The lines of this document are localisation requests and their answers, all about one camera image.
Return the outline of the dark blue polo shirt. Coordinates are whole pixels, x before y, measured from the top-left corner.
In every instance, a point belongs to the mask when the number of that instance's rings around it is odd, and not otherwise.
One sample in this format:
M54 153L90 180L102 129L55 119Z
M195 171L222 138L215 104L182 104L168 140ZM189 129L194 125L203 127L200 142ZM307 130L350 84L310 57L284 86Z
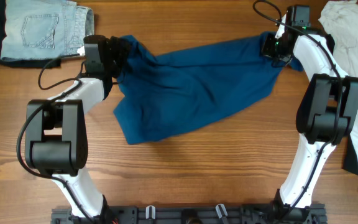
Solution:
M128 144L159 141L234 115L271 94L281 68L261 53L268 37L152 55L135 37L114 115Z

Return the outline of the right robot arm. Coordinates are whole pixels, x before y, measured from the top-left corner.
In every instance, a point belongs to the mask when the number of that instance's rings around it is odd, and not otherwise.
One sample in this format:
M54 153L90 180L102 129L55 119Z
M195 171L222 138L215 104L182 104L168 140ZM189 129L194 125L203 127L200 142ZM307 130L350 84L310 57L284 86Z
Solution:
M328 35L311 27L309 6L290 6L279 16L261 53L274 67L299 61L310 82L296 113L300 138L290 173L264 216L271 223L320 223L324 207L311 197L327 158L353 129L358 78L336 63Z

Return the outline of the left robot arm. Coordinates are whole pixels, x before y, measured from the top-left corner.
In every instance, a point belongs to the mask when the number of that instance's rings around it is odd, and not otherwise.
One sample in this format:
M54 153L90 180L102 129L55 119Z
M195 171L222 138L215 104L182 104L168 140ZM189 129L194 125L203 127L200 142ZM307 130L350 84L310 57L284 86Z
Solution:
M76 55L84 57L72 85L46 100L31 100L17 139L17 158L30 174L54 182L70 204L52 223L118 223L86 168L85 115L105 100L127 62L132 45L119 37L90 35Z

